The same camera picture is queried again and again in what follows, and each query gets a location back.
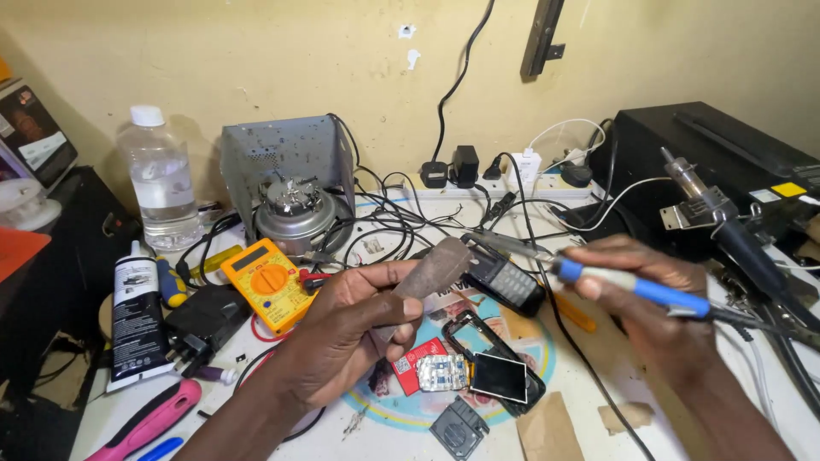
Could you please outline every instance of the power strip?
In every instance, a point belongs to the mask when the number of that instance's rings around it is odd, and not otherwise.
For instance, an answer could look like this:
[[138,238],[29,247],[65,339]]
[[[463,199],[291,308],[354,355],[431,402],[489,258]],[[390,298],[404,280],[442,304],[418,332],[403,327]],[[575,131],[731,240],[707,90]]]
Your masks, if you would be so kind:
[[[416,188],[416,195],[419,200],[452,200],[452,199],[475,199],[485,200],[484,193],[478,189],[459,189],[456,185],[448,182],[443,189],[427,189],[421,182],[418,173],[410,173],[408,177],[412,185]],[[501,199],[507,192],[517,192],[518,185],[510,185],[506,180],[483,180],[479,178],[476,184],[484,186],[493,200]],[[407,180],[402,183],[404,197],[415,199],[413,188]],[[561,175],[542,175],[538,181],[538,198],[540,199],[586,199],[592,194],[593,185],[585,188],[572,187],[561,179]],[[529,198],[532,194],[532,183],[524,184],[524,195]]]

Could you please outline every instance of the black glue tube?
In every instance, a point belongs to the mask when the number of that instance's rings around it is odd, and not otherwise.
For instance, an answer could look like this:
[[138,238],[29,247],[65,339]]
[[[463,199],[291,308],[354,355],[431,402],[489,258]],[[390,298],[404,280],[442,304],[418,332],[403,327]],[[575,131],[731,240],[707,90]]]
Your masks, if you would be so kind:
[[169,372],[171,347],[162,326],[157,261],[142,254],[139,242],[131,255],[114,265],[112,313],[114,360],[107,392]]

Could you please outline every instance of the sanding stick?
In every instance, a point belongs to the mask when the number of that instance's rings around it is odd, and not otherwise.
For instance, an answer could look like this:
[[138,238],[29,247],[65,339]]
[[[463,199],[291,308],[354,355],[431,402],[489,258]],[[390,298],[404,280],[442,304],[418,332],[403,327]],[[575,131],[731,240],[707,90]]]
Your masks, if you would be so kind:
[[[399,298],[424,299],[433,293],[447,290],[470,266],[470,249],[455,237],[445,237],[416,265],[408,276],[393,289]],[[390,342],[396,326],[378,326],[370,330],[376,343]]]

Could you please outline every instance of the yellow multimeter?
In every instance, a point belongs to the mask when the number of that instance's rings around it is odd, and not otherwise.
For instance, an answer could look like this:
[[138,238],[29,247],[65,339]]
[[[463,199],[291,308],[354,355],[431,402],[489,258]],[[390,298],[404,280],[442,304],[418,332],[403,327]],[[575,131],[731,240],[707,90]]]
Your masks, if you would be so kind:
[[274,336],[302,320],[316,297],[302,289],[296,266],[270,239],[259,240],[220,268]]

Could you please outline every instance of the pink tool handle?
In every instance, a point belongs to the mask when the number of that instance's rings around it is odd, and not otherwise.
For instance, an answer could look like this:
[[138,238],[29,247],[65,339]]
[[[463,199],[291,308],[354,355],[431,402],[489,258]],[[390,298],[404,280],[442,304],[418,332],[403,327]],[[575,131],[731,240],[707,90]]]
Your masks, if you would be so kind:
[[203,389],[184,379],[165,389],[128,420],[119,432],[85,461],[123,461],[176,424],[199,402]]

